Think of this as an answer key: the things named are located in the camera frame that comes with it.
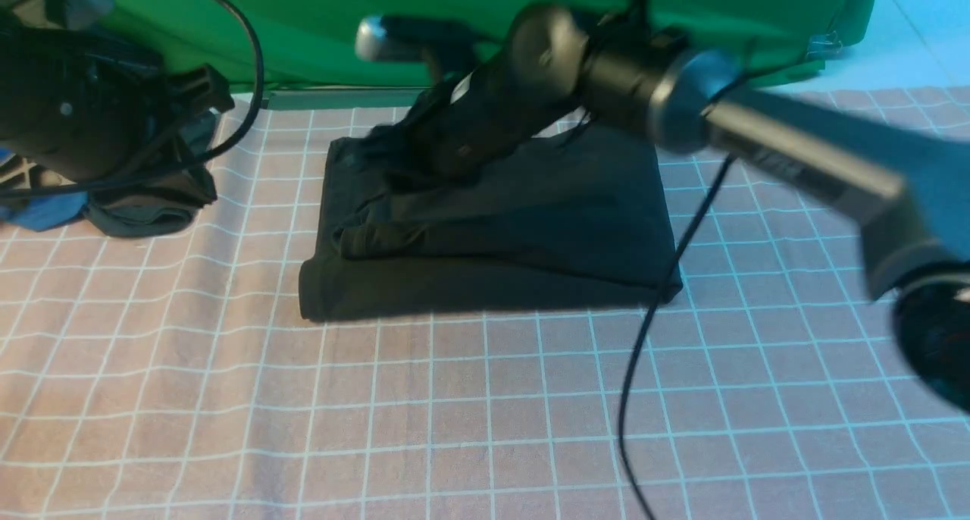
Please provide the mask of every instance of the black cable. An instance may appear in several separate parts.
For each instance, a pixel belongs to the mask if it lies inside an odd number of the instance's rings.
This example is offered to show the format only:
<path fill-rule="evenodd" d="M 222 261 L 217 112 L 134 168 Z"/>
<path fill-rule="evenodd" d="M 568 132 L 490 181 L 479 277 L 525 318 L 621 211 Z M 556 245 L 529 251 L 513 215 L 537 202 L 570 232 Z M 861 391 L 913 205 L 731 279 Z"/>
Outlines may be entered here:
<path fill-rule="evenodd" d="M 640 503 L 640 508 L 648 520 L 657 520 L 657 516 L 654 515 L 654 511 L 650 509 L 650 505 L 647 502 L 647 498 L 643 495 L 643 491 L 640 489 L 640 483 L 637 482 L 637 475 L 634 474 L 634 468 L 630 465 L 630 456 L 627 454 L 627 441 L 626 441 L 626 431 L 624 426 L 627 422 L 627 403 L 630 402 L 630 389 L 634 385 L 634 375 L 637 373 L 637 362 L 640 361 L 640 354 L 643 351 L 643 345 L 647 341 L 647 331 L 650 330 L 650 324 L 654 320 L 654 316 L 657 314 L 657 309 L 661 305 L 661 291 L 664 291 L 666 287 L 670 284 L 670 280 L 673 278 L 673 274 L 677 271 L 677 265 L 680 264 L 680 258 L 684 256 L 684 252 L 687 251 L 690 241 L 693 239 L 693 235 L 697 232 L 700 227 L 700 223 L 703 222 L 704 217 L 707 215 L 707 211 L 711 208 L 714 202 L 715 196 L 718 195 L 718 191 L 721 189 L 721 185 L 724 184 L 724 179 L 728 175 L 728 171 L 731 169 L 731 164 L 737 160 L 732 154 L 728 154 L 724 158 L 724 164 L 721 164 L 720 170 L 718 170 L 717 176 L 714 177 L 714 182 L 711 183 L 711 188 L 708 189 L 707 195 L 704 196 L 703 202 L 700 203 L 700 207 L 697 209 L 697 213 L 693 214 L 693 219 L 690 219 L 690 223 L 687 229 L 684 230 L 683 236 L 680 238 L 679 243 L 677 243 L 677 249 L 674 251 L 673 259 L 670 261 L 668 268 L 664 274 L 664 279 L 659 282 L 657 287 L 657 296 L 651 301 L 650 307 L 647 309 L 646 315 L 643 316 L 643 323 L 640 324 L 640 331 L 637 333 L 637 341 L 634 343 L 633 351 L 630 351 L 630 361 L 627 362 L 627 374 L 623 379 L 623 389 L 620 392 L 620 407 L 617 414 L 617 444 L 620 448 L 620 459 L 623 462 L 623 469 L 627 472 L 627 479 L 630 485 L 634 487 L 634 496 L 637 496 L 637 502 Z"/>
<path fill-rule="evenodd" d="M 176 161 L 176 163 L 172 164 L 159 165 L 159 167 L 149 168 L 149 170 L 144 170 L 138 172 L 138 174 L 131 174 L 126 177 L 108 177 L 105 179 L 95 179 L 93 181 L 84 181 L 74 185 L 58 187 L 0 191 L 0 199 L 39 198 L 40 196 L 79 194 L 82 192 L 97 192 L 143 185 L 152 181 L 157 181 L 158 179 L 167 177 L 169 175 L 180 174 L 180 172 L 190 170 L 190 168 L 197 167 L 197 165 L 205 164 L 207 161 L 229 152 L 233 147 L 236 146 L 236 144 L 239 144 L 239 141 L 243 140 L 243 137 L 249 133 L 253 124 L 256 123 L 256 116 L 260 111 L 260 102 L 263 101 L 263 48 L 260 46 L 259 37 L 256 36 L 256 30 L 253 29 L 252 23 L 249 23 L 249 19 L 246 18 L 242 10 L 236 8 L 236 6 L 233 5 L 232 2 L 229 2 L 229 0 L 212 1 L 215 1 L 227 12 L 232 14 L 233 18 L 238 20 L 239 25 L 242 25 L 242 28 L 246 31 L 246 37 L 249 39 L 249 45 L 252 47 L 253 53 L 255 78 L 252 85 L 252 101 L 249 103 L 249 110 L 247 110 L 246 116 L 242 117 L 242 123 L 239 124 L 239 127 L 237 127 L 235 132 L 232 133 L 232 136 L 227 137 L 227 139 L 222 143 L 219 143 L 219 145 L 212 147 L 208 151 L 205 151 L 204 153 L 196 156 L 195 158 L 191 158 L 191 160 L 188 161 Z"/>

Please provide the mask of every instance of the pink grid mat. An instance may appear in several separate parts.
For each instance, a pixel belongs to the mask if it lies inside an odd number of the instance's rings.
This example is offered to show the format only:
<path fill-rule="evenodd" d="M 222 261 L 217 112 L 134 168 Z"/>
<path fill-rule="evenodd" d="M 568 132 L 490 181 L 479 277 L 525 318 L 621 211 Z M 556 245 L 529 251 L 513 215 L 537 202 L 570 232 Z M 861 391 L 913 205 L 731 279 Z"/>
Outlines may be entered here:
<path fill-rule="evenodd" d="M 804 96 L 970 139 L 970 89 Z M 401 111 L 264 113 L 173 237 L 0 227 L 0 518 L 640 520 L 635 310 L 300 319 L 327 146 Z M 717 165 L 662 158 L 677 230 Z M 735 168 L 631 403 L 659 518 L 970 518 L 970 426 L 897 358 L 853 234 Z"/>

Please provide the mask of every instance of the green backdrop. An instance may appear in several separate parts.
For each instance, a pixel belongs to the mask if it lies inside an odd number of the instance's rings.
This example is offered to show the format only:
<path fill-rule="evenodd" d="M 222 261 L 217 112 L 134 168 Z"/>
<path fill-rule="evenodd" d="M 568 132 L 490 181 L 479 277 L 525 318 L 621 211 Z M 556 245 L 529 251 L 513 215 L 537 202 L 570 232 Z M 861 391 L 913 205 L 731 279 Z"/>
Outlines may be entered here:
<path fill-rule="evenodd" d="M 214 65 L 246 91 L 252 59 L 235 21 L 209 0 L 115 0 L 104 25 L 160 50 L 172 70 Z M 321 85 L 413 87 L 427 84 L 421 65 L 365 64 L 353 54 L 361 17 L 411 13 L 468 20 L 501 36 L 515 13 L 529 2 L 559 1 L 620 9 L 626 0 L 231 0 L 259 33 L 267 79 L 276 88 Z M 838 33 L 843 44 L 862 39 L 874 0 L 652 0 L 652 18 L 678 23 L 702 44 L 740 53 L 753 36 L 752 67 L 800 63 L 772 82 L 824 67 L 808 60 L 813 36 Z"/>

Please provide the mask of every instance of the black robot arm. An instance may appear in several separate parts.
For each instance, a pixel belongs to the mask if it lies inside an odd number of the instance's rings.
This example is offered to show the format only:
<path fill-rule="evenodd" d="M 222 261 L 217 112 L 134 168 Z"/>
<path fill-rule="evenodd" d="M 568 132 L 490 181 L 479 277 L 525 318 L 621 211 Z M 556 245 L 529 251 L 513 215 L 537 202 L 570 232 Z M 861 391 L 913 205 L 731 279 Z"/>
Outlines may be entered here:
<path fill-rule="evenodd" d="M 730 151 L 858 224 L 869 296 L 897 289 L 908 361 L 970 412 L 970 145 L 747 88 L 720 51 L 600 18 L 520 12 L 491 60 L 420 105 L 408 139 L 427 170 L 473 174 L 580 106 L 674 154 Z"/>

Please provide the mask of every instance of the dark garment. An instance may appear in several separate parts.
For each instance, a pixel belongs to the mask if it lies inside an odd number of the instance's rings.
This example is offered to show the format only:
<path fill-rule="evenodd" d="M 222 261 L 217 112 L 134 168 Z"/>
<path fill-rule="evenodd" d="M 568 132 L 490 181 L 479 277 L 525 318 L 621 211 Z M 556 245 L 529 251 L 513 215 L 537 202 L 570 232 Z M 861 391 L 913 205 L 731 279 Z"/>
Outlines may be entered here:
<path fill-rule="evenodd" d="M 654 298 L 673 234 L 652 145 L 592 126 L 565 148 L 565 134 L 524 143 L 468 185 L 408 191 L 399 158 L 378 154 L 398 150 L 395 130 L 330 144 L 305 319 Z M 677 275 L 662 299 L 681 288 Z"/>

